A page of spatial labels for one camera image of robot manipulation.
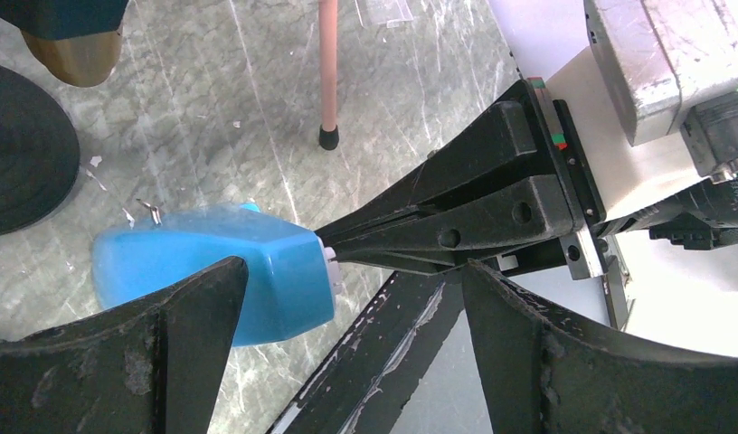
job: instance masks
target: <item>concrete floor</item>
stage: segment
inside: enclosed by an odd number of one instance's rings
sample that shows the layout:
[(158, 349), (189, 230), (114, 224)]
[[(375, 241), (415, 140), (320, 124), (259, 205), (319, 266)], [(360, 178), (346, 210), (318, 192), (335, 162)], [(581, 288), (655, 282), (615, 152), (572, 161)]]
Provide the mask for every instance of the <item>concrete floor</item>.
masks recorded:
[[(0, 64), (36, 82), (78, 130), (80, 178), (50, 218), (0, 237), (0, 339), (99, 312), (95, 235), (220, 202), (315, 229), (358, 208), (445, 144), (516, 79), (486, 0), (421, 0), (414, 20), (362, 28), (340, 9), (342, 142), (317, 146), (317, 2), (133, 0), (114, 74), (57, 81), (0, 21)], [(90, 164), (94, 156), (102, 160)], [(281, 344), (231, 352), (210, 432), (262, 432), (353, 321), (386, 271), (344, 266), (336, 319)]]

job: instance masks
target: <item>blue plastic container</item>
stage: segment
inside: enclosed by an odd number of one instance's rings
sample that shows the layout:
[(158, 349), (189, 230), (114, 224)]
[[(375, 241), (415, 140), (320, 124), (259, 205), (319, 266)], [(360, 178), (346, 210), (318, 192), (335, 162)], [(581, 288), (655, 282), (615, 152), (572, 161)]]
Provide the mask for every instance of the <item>blue plastic container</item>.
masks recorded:
[(94, 243), (92, 275), (108, 309), (229, 256), (246, 260), (250, 272), (234, 346), (290, 339), (334, 317), (321, 241), (255, 205), (215, 205), (167, 214), (158, 226), (147, 220), (104, 231)]

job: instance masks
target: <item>black rubber foot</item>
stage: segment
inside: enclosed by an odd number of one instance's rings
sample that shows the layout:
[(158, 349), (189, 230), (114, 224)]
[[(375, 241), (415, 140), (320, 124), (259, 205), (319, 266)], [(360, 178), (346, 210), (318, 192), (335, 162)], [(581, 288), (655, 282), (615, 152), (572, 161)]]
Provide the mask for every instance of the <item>black rubber foot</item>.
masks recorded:
[(335, 127), (334, 131), (324, 131), (320, 128), (318, 132), (318, 144), (327, 151), (334, 151), (340, 144), (340, 128)]
[(65, 199), (79, 172), (79, 140), (62, 108), (0, 66), (0, 234), (38, 222)]

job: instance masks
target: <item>metal clip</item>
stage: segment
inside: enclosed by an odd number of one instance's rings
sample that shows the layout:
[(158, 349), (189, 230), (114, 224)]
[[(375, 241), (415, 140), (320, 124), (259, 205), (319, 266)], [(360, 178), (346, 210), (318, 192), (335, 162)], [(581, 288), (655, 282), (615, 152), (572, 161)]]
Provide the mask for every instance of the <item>metal clip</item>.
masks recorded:
[(153, 220), (153, 223), (156, 226), (161, 226), (161, 212), (158, 210), (158, 207), (148, 202), (144, 202), (141, 199), (135, 199), (135, 200), (137, 201), (137, 203), (143, 205), (144, 207), (146, 207), (146, 209), (148, 209), (151, 212), (151, 220)]

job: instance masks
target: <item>pink pole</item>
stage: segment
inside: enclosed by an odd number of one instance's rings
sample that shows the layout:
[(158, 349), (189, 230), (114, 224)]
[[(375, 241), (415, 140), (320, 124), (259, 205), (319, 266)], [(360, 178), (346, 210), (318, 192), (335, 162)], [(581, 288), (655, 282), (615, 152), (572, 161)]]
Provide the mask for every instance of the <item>pink pole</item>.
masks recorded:
[(337, 147), (337, 0), (318, 1), (321, 43), (321, 135), (324, 149)]

